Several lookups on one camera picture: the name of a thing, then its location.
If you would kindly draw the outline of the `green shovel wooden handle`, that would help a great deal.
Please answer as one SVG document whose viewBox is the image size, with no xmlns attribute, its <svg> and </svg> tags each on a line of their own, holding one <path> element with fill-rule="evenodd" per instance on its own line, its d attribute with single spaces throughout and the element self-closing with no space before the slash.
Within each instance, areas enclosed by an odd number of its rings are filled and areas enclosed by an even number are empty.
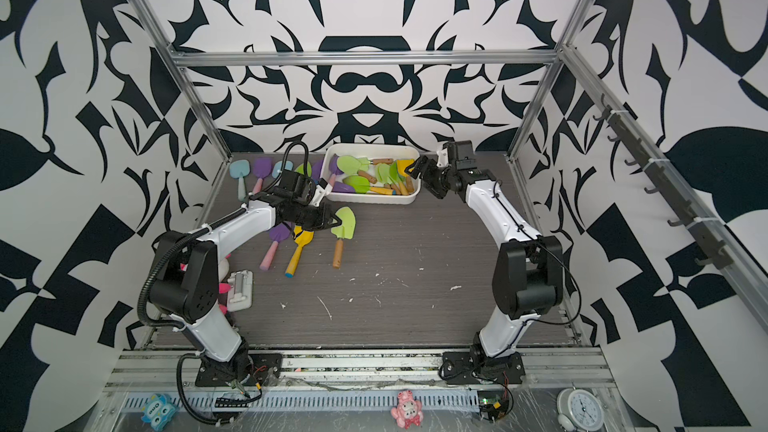
<svg viewBox="0 0 768 432">
<path fill-rule="evenodd" d="M 336 212 L 336 216 L 340 220 L 340 223 L 331 229 L 331 232 L 336 237 L 332 266 L 335 269 L 340 269 L 342 265 L 344 245 L 347 241 L 354 238 L 356 217 L 350 207 L 340 208 Z"/>
</svg>

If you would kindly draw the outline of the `yellow toy shovel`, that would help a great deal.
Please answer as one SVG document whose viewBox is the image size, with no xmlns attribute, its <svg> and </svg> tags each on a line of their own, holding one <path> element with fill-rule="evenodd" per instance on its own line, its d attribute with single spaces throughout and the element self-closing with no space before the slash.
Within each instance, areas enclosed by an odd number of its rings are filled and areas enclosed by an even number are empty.
<svg viewBox="0 0 768 432">
<path fill-rule="evenodd" d="M 307 245 L 309 245 L 314 238 L 314 233 L 312 231 L 305 230 L 300 226 L 295 226 L 293 229 L 293 232 L 294 232 L 294 242 L 296 244 L 296 249 L 284 272 L 284 274 L 287 277 L 293 277 L 295 275 L 298 269 L 298 265 L 300 263 L 304 248 Z"/>
</svg>

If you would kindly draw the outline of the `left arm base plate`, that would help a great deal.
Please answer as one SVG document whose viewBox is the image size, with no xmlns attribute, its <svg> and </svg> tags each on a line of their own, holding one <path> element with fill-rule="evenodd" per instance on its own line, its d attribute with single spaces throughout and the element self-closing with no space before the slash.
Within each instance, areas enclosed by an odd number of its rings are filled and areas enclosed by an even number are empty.
<svg viewBox="0 0 768 432">
<path fill-rule="evenodd" d="M 280 353 L 236 354 L 229 362 L 202 357 L 195 385 L 224 387 L 237 379 L 243 386 L 269 385 L 280 378 L 283 355 Z"/>
</svg>

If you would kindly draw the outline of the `green pointed shovel yellow handle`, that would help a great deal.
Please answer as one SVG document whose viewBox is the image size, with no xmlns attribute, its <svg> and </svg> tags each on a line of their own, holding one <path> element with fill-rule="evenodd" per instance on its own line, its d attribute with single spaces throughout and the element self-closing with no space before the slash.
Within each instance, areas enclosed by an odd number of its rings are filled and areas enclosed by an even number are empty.
<svg viewBox="0 0 768 432">
<path fill-rule="evenodd" d="M 345 185 L 353 188 L 357 194 L 378 194 L 378 195 L 393 195 L 394 191 L 387 187 L 379 187 L 372 185 L 371 182 L 359 175 L 348 175 L 342 179 Z"/>
</svg>

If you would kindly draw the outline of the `teal square shovel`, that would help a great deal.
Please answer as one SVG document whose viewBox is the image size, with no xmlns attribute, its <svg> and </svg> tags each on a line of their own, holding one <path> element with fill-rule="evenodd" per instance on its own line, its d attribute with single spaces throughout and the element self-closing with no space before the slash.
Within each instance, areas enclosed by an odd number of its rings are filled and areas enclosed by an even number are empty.
<svg viewBox="0 0 768 432">
<path fill-rule="evenodd" d="M 237 198 L 240 202 L 246 202 L 248 198 L 245 179 L 250 171 L 250 163 L 246 159 L 232 161 L 229 165 L 230 177 L 237 182 Z"/>
</svg>

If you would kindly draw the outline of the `purple pointed shovel pink handle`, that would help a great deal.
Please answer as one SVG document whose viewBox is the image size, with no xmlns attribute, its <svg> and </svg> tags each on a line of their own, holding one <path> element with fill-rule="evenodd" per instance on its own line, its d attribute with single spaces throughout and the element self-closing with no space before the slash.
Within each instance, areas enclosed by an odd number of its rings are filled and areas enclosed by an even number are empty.
<svg viewBox="0 0 768 432">
<path fill-rule="evenodd" d="M 286 223 L 281 222 L 268 231 L 268 236 L 271 243 L 259 266 L 262 271 L 267 271 L 271 267 L 279 245 L 292 237 L 292 229 Z"/>
</svg>

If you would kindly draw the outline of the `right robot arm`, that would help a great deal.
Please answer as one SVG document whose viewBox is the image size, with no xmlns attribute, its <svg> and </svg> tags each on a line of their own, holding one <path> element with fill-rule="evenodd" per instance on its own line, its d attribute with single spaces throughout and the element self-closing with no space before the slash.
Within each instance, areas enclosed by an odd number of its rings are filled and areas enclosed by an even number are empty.
<svg viewBox="0 0 768 432">
<path fill-rule="evenodd" d="M 436 158 L 421 156 L 405 173 L 439 199 L 456 193 L 491 234 L 498 249 L 491 282 L 495 308 L 473 351 L 483 365 L 512 356 L 530 326 L 562 303 L 561 245 L 517 212 L 495 175 L 478 166 L 469 141 L 447 142 Z"/>
</svg>

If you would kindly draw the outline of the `purple square shovel pink handle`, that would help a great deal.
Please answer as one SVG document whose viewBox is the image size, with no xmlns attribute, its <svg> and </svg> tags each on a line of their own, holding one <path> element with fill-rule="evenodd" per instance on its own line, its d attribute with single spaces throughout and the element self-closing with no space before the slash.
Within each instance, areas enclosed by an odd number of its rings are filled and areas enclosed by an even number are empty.
<svg viewBox="0 0 768 432">
<path fill-rule="evenodd" d="M 252 189 L 253 194 L 259 193 L 267 177 L 272 174 L 273 163 L 270 157 L 260 157 L 254 160 L 252 164 L 252 172 L 256 177 L 256 183 Z"/>
</svg>

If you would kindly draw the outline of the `white plastic storage box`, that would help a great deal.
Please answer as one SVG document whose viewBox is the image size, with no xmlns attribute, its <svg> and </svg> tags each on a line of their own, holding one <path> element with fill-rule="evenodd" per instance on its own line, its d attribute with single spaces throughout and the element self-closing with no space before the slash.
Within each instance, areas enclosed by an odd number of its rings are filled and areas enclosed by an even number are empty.
<svg viewBox="0 0 768 432">
<path fill-rule="evenodd" d="M 371 172 L 377 179 L 375 186 L 390 188 L 394 194 L 389 196 L 355 193 L 352 187 L 343 183 L 344 174 L 337 166 L 337 159 L 344 155 L 370 159 Z M 334 191 L 329 195 L 329 199 L 336 202 L 408 205 L 413 203 L 421 192 L 421 181 L 405 178 L 404 168 L 418 157 L 418 150 L 410 146 L 335 144 L 330 146 L 325 154 L 321 178 L 328 182 L 335 180 Z"/>
</svg>

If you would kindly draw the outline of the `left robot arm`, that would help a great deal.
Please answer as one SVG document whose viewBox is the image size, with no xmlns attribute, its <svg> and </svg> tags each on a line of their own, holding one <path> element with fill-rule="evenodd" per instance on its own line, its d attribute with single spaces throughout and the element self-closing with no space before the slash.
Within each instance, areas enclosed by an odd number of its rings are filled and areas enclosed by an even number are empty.
<svg viewBox="0 0 768 432">
<path fill-rule="evenodd" d="M 162 234 L 139 293 L 140 321 L 185 334 L 210 362 L 229 364 L 245 355 L 247 343 L 219 307 L 219 263 L 276 225 L 290 223 L 305 232 L 338 225 L 327 199 L 331 192 L 324 179 L 284 171 L 225 217 L 190 232 Z"/>
</svg>

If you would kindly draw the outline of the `blue toy shovel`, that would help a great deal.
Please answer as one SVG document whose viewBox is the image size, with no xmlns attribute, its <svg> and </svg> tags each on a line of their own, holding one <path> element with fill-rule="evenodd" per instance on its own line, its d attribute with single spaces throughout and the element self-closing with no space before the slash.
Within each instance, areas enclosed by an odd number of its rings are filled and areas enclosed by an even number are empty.
<svg viewBox="0 0 768 432">
<path fill-rule="evenodd" d="M 271 176 L 277 179 L 284 170 L 292 170 L 294 164 L 292 161 L 278 161 L 274 164 Z"/>
</svg>

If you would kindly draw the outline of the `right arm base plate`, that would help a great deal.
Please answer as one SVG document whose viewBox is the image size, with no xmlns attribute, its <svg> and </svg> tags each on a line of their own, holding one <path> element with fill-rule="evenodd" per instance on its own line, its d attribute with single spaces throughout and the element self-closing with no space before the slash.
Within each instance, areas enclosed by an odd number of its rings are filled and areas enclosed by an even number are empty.
<svg viewBox="0 0 768 432">
<path fill-rule="evenodd" d="M 520 385 L 526 374 L 519 353 L 500 359 L 486 359 L 471 352 L 444 352 L 437 373 L 449 385 L 481 382 Z"/>
</svg>

